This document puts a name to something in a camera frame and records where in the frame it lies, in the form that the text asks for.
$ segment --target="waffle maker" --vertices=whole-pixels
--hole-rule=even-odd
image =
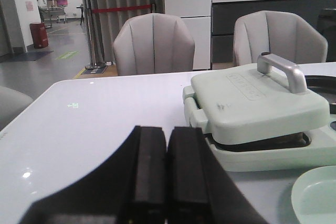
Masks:
[[[257,63],[199,74],[183,99],[187,123],[202,129],[227,171],[336,165],[330,126],[336,116],[291,61],[267,54]]]

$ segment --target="round black tray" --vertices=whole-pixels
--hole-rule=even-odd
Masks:
[[[305,76],[307,88],[326,98],[330,113],[336,114],[336,77]]]

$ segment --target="white table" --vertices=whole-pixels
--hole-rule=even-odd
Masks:
[[[336,76],[336,63],[302,65]],[[185,126],[182,89],[201,72],[57,82],[0,132],[0,223],[99,166],[135,125],[160,126],[168,140]],[[229,173],[270,223],[298,223],[290,190],[304,171]]]

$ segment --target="chair backrest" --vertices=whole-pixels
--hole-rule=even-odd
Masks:
[[[295,63],[325,62],[328,43],[296,14],[262,10],[237,19],[234,61],[238,66],[255,63],[262,52]]]
[[[113,51],[120,76],[191,71],[195,42],[181,18],[150,13],[126,21]]]
[[[0,101],[0,130],[2,130],[33,100],[23,93],[0,86]]]

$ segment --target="metal handle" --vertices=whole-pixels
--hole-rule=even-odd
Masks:
[[[306,92],[306,79],[304,78],[301,68],[297,64],[275,54],[261,54],[258,57],[257,70],[260,73],[271,73],[272,66],[280,69],[286,74],[290,92]]]

